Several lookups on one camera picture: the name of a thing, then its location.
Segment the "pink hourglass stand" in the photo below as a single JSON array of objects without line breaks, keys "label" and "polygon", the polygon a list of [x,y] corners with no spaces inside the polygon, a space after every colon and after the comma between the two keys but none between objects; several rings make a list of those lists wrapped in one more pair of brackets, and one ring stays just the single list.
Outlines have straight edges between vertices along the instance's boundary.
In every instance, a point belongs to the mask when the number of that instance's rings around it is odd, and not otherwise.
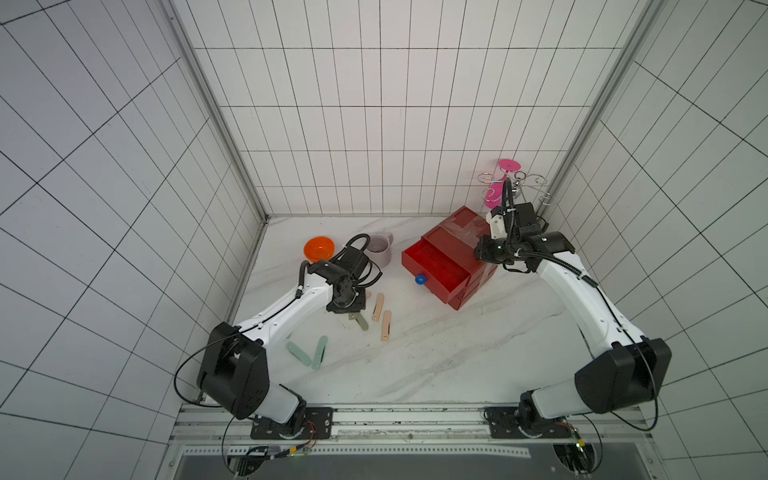
[{"label": "pink hourglass stand", "polygon": [[499,176],[495,176],[493,173],[482,173],[479,175],[479,181],[488,186],[484,194],[484,205],[489,210],[492,210],[501,204],[503,186],[506,179],[521,170],[521,164],[519,162],[507,158],[499,159],[497,161],[497,167],[501,172]]}]

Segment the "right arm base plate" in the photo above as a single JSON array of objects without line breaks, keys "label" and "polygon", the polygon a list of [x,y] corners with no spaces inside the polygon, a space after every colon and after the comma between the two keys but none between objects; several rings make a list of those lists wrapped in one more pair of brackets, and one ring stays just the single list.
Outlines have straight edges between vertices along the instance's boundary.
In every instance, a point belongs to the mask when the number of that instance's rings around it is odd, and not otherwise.
[{"label": "right arm base plate", "polygon": [[517,406],[494,406],[483,409],[493,439],[566,439],[571,429],[553,419],[541,419],[527,407],[518,412]]}]

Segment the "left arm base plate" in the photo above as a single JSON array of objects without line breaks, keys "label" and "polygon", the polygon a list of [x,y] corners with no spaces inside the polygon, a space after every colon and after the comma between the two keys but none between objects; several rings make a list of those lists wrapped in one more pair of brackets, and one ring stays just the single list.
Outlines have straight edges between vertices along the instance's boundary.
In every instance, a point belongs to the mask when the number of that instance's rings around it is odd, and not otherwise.
[{"label": "left arm base plate", "polygon": [[331,407],[304,407],[287,423],[281,424],[266,417],[257,418],[252,425],[252,440],[308,441],[326,440],[331,436],[334,409]]}]

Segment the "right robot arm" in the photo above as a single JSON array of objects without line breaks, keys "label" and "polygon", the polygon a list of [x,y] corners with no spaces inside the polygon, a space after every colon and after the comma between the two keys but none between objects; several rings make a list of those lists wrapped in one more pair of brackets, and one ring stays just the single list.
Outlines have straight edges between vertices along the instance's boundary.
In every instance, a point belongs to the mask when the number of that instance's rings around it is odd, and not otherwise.
[{"label": "right robot arm", "polygon": [[620,313],[587,272],[574,246],[560,232],[546,232],[530,203],[503,201],[486,217],[490,232],[475,248],[477,260],[515,272],[537,274],[576,321],[591,359],[572,378],[527,391],[515,422],[526,435],[567,416],[616,414],[642,403],[657,403],[672,359],[661,339],[646,336]]}]

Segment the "orange bowl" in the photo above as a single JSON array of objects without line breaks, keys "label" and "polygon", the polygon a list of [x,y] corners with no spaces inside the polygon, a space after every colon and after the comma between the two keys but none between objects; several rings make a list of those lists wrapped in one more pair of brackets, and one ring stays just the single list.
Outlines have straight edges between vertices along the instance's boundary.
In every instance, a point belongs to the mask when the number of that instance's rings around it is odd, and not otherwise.
[{"label": "orange bowl", "polygon": [[330,260],[336,251],[334,241],[325,236],[314,237],[306,242],[303,248],[305,258],[310,263]]}]

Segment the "peach knife middle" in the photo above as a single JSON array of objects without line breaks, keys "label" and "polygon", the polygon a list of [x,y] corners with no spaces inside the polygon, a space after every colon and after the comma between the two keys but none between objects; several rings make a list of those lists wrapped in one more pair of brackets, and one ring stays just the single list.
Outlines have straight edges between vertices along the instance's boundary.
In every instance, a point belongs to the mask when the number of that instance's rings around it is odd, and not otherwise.
[{"label": "peach knife middle", "polygon": [[385,301],[385,295],[383,293],[378,293],[376,296],[375,306],[372,314],[372,320],[374,322],[379,322],[381,320],[381,317],[384,311],[384,301]]}]

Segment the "mint green knife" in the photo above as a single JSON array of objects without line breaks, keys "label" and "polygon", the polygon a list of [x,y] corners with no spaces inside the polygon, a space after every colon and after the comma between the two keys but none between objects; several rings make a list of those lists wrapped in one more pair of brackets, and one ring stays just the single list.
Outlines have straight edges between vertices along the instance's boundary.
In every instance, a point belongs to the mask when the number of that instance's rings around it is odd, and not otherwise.
[{"label": "mint green knife", "polygon": [[328,344],[328,337],[321,336],[316,344],[315,353],[311,363],[311,368],[313,370],[319,370],[321,368],[324,360],[327,344]]},{"label": "mint green knife", "polygon": [[288,341],[286,350],[304,366],[311,367],[313,365],[313,359],[295,343]]}]

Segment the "red drawer cabinet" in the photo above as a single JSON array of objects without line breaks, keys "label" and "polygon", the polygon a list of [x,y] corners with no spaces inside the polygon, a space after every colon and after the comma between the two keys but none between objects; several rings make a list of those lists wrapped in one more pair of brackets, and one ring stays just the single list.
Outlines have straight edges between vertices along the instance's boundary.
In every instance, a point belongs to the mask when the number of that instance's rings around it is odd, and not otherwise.
[{"label": "red drawer cabinet", "polygon": [[497,265],[477,259],[475,249],[490,228],[466,206],[422,236],[425,285],[443,303],[461,309],[494,275]]}]

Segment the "aluminium rail frame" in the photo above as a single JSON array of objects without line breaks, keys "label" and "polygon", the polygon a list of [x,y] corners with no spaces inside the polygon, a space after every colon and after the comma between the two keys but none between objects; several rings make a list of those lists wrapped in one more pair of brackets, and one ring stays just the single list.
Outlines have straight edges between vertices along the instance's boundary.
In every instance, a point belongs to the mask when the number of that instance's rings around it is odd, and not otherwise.
[{"label": "aluminium rail frame", "polygon": [[576,416],[522,434],[509,405],[311,406],[287,437],[264,419],[183,408],[162,479],[664,479],[649,435]]}]

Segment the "peach knife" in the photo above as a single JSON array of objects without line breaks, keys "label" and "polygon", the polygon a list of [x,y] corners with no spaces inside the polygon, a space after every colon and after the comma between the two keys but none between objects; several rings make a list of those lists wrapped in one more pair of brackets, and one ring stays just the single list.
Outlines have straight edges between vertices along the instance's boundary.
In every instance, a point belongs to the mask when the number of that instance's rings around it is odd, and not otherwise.
[{"label": "peach knife", "polygon": [[392,312],[385,310],[382,315],[381,341],[388,342],[391,337]]},{"label": "peach knife", "polygon": [[381,317],[384,311],[384,301],[385,301],[385,295],[383,293],[378,293],[376,296],[375,306],[372,314],[372,320],[374,322],[379,322],[381,320]]}]

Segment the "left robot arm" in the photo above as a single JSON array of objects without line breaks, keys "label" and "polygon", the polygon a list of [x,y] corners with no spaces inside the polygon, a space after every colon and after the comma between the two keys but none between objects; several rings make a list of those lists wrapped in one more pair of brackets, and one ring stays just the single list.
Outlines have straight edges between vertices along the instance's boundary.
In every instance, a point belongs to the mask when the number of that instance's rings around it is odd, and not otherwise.
[{"label": "left robot arm", "polygon": [[269,349],[317,312],[362,311],[366,289],[382,276],[371,273],[375,270],[352,242],[329,260],[303,261],[292,290],[237,325],[214,328],[203,350],[198,388],[237,419],[257,415],[282,425],[299,422],[303,399],[270,379]]}]

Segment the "mauve mug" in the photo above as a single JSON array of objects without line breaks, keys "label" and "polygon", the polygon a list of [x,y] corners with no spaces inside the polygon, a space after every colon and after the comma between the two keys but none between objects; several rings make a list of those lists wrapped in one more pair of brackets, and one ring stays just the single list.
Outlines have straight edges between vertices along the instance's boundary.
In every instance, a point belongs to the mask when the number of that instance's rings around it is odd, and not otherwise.
[{"label": "mauve mug", "polygon": [[394,236],[390,232],[370,234],[370,241],[365,249],[366,256],[378,267],[383,269],[392,259],[392,244]]}]

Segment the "peach knife right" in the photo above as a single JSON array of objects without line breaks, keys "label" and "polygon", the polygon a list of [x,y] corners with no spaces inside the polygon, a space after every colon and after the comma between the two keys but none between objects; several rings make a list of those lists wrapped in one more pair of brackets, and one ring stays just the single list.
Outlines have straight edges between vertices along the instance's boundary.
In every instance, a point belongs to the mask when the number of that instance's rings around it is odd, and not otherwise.
[{"label": "peach knife right", "polygon": [[391,337],[392,312],[385,310],[382,315],[381,341],[388,342]]}]

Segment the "red drawer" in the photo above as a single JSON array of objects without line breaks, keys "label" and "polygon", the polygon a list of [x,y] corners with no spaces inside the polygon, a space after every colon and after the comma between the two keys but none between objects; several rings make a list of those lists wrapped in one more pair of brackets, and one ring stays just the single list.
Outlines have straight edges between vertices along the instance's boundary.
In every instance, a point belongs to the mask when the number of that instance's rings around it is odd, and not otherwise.
[{"label": "red drawer", "polygon": [[484,264],[474,248],[451,235],[422,237],[402,252],[402,265],[441,302],[459,310],[477,290]]}]

